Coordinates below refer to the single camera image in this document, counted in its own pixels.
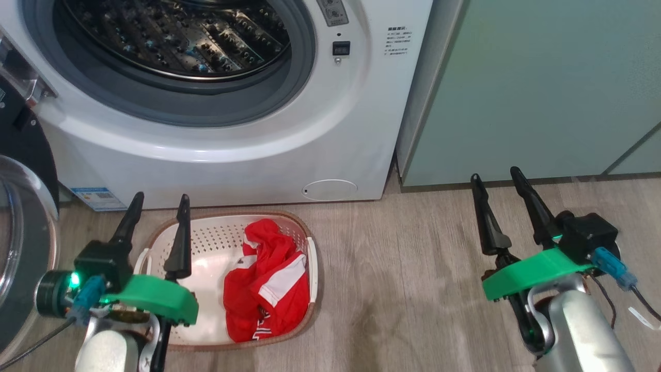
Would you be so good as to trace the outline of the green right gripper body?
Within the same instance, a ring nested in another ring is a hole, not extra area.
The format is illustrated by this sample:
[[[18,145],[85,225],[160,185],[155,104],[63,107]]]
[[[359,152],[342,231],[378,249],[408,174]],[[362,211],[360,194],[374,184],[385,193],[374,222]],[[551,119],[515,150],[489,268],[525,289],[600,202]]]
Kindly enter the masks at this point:
[[[488,301],[496,301],[565,275],[592,269],[595,269],[592,262],[577,264],[559,248],[553,248],[496,270],[482,281],[482,289]]]

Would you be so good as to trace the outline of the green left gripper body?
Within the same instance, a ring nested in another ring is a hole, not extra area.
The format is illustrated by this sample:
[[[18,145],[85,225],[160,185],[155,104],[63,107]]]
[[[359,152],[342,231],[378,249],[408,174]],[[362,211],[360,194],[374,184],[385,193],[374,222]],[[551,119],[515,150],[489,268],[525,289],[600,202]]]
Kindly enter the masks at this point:
[[[176,282],[151,275],[133,275],[123,290],[106,293],[101,304],[121,302],[189,327],[197,323],[199,304],[193,292]]]

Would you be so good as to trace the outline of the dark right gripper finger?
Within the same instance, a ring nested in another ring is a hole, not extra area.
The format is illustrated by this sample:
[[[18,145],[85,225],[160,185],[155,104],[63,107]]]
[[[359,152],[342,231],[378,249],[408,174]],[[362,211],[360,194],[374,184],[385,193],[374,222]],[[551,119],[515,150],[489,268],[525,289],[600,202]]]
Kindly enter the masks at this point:
[[[489,205],[489,194],[479,174],[470,177],[473,194],[473,204],[477,219],[478,233],[482,253],[486,256],[501,256],[510,254],[511,240],[500,228],[493,210]]]
[[[562,237],[562,233],[555,223],[552,212],[519,167],[510,167],[510,174],[512,181],[514,181],[515,190],[526,205],[536,245],[555,247],[556,240]]]

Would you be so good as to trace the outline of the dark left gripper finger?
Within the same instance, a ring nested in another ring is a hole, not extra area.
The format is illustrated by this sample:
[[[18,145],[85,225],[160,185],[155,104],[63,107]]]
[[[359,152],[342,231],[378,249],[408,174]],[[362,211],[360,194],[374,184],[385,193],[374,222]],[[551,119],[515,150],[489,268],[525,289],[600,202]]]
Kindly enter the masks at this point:
[[[141,219],[144,204],[144,192],[138,192],[134,195],[122,221],[116,228],[116,231],[109,241],[110,243],[128,243],[131,244],[135,227]]]
[[[183,280],[192,274],[191,200],[187,194],[180,199],[176,219],[179,226],[170,254],[164,263],[167,281]]]

